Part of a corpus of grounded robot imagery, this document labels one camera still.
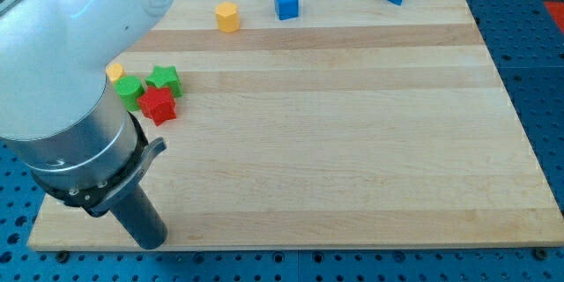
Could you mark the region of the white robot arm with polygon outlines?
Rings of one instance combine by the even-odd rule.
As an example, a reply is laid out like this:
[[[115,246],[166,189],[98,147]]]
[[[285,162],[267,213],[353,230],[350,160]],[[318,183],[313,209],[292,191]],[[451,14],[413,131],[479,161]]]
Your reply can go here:
[[[1,139],[50,195],[90,207],[145,147],[106,73],[174,0],[1,0]]]

